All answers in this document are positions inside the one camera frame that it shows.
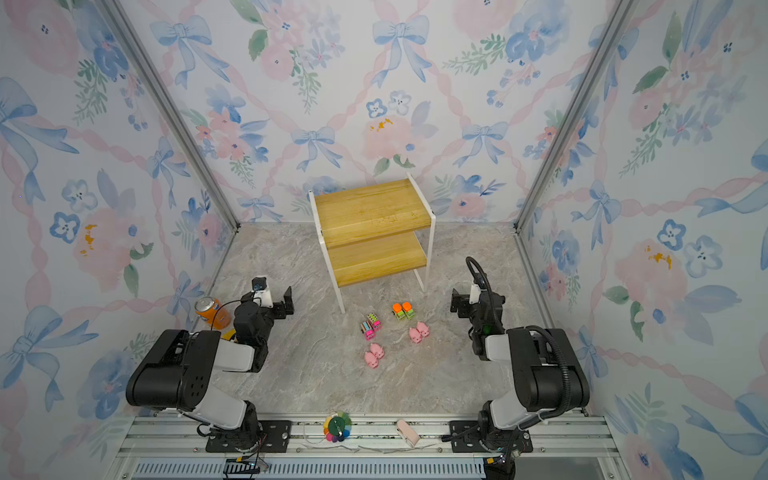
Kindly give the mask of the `pink pig toy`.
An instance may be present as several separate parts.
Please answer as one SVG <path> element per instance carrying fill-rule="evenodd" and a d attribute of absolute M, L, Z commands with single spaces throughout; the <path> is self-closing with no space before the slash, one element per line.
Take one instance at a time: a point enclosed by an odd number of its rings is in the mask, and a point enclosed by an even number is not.
<path fill-rule="evenodd" d="M 378 359 L 382 359 L 385 356 L 383 348 L 377 343 L 370 344 L 370 352 Z"/>
<path fill-rule="evenodd" d="M 410 328 L 409 329 L 409 337 L 411 341 L 415 344 L 420 343 L 423 340 L 423 336 L 419 330 L 416 328 Z"/>
<path fill-rule="evenodd" d="M 424 322 L 418 322 L 416 328 L 423 338 L 430 335 L 430 329 Z"/>
<path fill-rule="evenodd" d="M 368 367 L 370 367 L 371 369 L 376 369 L 379 366 L 379 359 L 377 358 L 377 356 L 375 354 L 373 354 L 370 351 L 367 351 L 364 354 L 364 360 L 365 360 L 366 365 Z"/>

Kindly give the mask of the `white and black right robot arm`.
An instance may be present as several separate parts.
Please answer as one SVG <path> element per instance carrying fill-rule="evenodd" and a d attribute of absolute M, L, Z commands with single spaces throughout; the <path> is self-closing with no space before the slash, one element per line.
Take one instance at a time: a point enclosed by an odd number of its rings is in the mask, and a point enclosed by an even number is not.
<path fill-rule="evenodd" d="M 501 323 L 504 302 L 504 296 L 477 286 L 468 294 L 451 294 L 450 311 L 470 321 L 473 353 L 509 366 L 512 375 L 511 390 L 487 401 L 476 422 L 449 423 L 451 433 L 444 439 L 455 453 L 528 453 L 532 427 L 590 401 L 587 376 L 565 332 L 540 326 L 506 329 Z"/>

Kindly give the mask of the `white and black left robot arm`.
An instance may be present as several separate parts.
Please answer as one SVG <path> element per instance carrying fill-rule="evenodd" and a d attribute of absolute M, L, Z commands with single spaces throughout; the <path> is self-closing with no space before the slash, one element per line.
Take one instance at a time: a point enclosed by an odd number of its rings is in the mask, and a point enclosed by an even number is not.
<path fill-rule="evenodd" d="M 217 330 L 164 331 L 126 387 L 132 406 L 173 409 L 198 422 L 208 453 L 285 453 L 292 422 L 261 420 L 253 402 L 233 397 L 211 383 L 217 371 L 258 373 L 277 320 L 294 313 L 292 289 L 272 301 L 267 287 L 254 286 L 234 312 L 231 340 Z"/>

